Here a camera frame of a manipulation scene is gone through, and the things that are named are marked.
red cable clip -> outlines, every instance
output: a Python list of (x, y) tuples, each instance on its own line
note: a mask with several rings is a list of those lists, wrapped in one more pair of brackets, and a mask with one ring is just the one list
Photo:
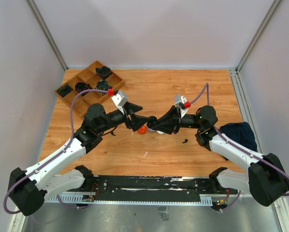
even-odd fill
[(113, 88), (108, 89), (108, 94), (113, 96), (115, 94), (115, 91)]
[(187, 101), (186, 103), (184, 103), (184, 107), (185, 108), (190, 108), (191, 107), (191, 103), (189, 101)]

wooden tray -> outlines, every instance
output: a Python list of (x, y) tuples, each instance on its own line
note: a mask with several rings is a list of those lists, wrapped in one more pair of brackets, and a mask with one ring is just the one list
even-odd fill
[[(67, 82), (63, 83), (59, 88), (55, 90), (58, 97), (65, 102), (69, 107), (71, 107), (72, 101), (75, 98), (75, 96), (78, 94), (78, 92), (75, 90), (75, 85), (78, 82), (85, 82), (91, 85), (92, 88), (96, 88), (96, 84), (98, 81), (102, 80), (99, 76), (96, 75), (95, 68), (104, 66), (99, 61), (95, 61), (91, 65), (89, 65), (87, 68), (83, 69), (81, 72), (79, 72), (76, 76), (68, 80)], [(110, 75), (108, 78), (106, 78), (106, 81), (109, 82), (110, 86), (114, 90), (119, 90), (124, 86), (124, 80), (119, 77), (114, 72), (112, 75)], [(68, 83), (68, 85), (72, 88), (72, 92), (67, 94), (65, 97), (62, 97), (58, 94), (58, 90)], [(94, 103), (100, 103), (102, 104), (104, 101), (106, 101), (111, 96), (108, 94), (101, 95), (98, 92), (89, 92), (85, 96), (79, 96), (76, 100), (76, 103), (74, 104), (73, 111), (79, 115), (81, 118), (84, 118), (84, 114), (87, 112), (87, 109), (90, 105)]]

wooden table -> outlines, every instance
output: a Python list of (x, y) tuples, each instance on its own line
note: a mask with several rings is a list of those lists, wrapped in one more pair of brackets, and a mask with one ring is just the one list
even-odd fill
[[(209, 83), (210, 104), (217, 111), (220, 127), (229, 122), (241, 122), (236, 96), (228, 70), (114, 70), (125, 80), (121, 89), (129, 101), (143, 106), (139, 115), (157, 118), (164, 115), (172, 105), (176, 94), (183, 94), (188, 101), (194, 99), (206, 82)], [(79, 70), (67, 70), (64, 81)], [(189, 113), (195, 113), (206, 105), (204, 94)], [(103, 103), (106, 113), (115, 110), (111, 99)], [(57, 100), (50, 127), (40, 159), (62, 146), (71, 135), (69, 107)], [(75, 129), (82, 123), (74, 114)], [(84, 165), (94, 174), (107, 175), (164, 175), (164, 176), (208, 176), (219, 167), (242, 171), (219, 154), (200, 147), (195, 139), (196, 129), (180, 129), (178, 134), (159, 135), (157, 132), (139, 134), (120, 125), (103, 137), (103, 141), (90, 153), (77, 159), (61, 173)]]

robotic arm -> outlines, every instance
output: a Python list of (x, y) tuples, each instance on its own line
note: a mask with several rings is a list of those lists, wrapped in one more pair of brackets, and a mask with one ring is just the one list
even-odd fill
[[(22, 171), (20, 168), (16, 168), (11, 172), (8, 189), (27, 174), (34, 173), (18, 184), (9, 195), (25, 216), (36, 212), (44, 201), (57, 194), (70, 189), (92, 186), (89, 180), (92, 173), (83, 169), (82, 166), (76, 167), (67, 174), (55, 175), (72, 161), (94, 149), (102, 141), (102, 134), (105, 131), (123, 123), (133, 131), (137, 131), (147, 123), (149, 128), (167, 134), (177, 133), (180, 128), (198, 129), (195, 136), (201, 146), (223, 155), (247, 170), (247, 174), (233, 172), (223, 167), (215, 170), (209, 175), (209, 178), (212, 188), (216, 192), (224, 188), (250, 192), (260, 204), (269, 206), (289, 190), (287, 178), (258, 159), (248, 157), (243, 151), (233, 147), (231, 143), (240, 146), (259, 159), (267, 160), (284, 171), (277, 156), (273, 154), (263, 156), (237, 144), (226, 135), (224, 135), (226, 138), (224, 141), (217, 134), (214, 129), (217, 116), (212, 106), (206, 105), (198, 109), (196, 114), (187, 114), (190, 104), (184, 96), (179, 94), (175, 97), (176, 106), (172, 106), (164, 116), (157, 119), (154, 116), (136, 115), (135, 113), (143, 108), (128, 102), (127, 95), (122, 91), (118, 91), (112, 100), (117, 107), (117, 110), (113, 112), (106, 114), (101, 104), (93, 104), (88, 108), (83, 124), (74, 134), (71, 143), (68, 141), (53, 154), (26, 170)], [(54, 160), (43, 168), (39, 168), (55, 156), (57, 157)]]

white wall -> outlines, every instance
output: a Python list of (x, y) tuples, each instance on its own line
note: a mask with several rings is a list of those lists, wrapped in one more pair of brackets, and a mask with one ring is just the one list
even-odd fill
[(241, 74), (263, 152), (278, 155), (289, 174), (289, 0), (273, 17)]
[(3, 210), (10, 172), (37, 161), (62, 77), (26, 2), (0, 0), (0, 232), (11, 220)]
[(69, 67), (235, 67), (273, 0), (36, 0)]

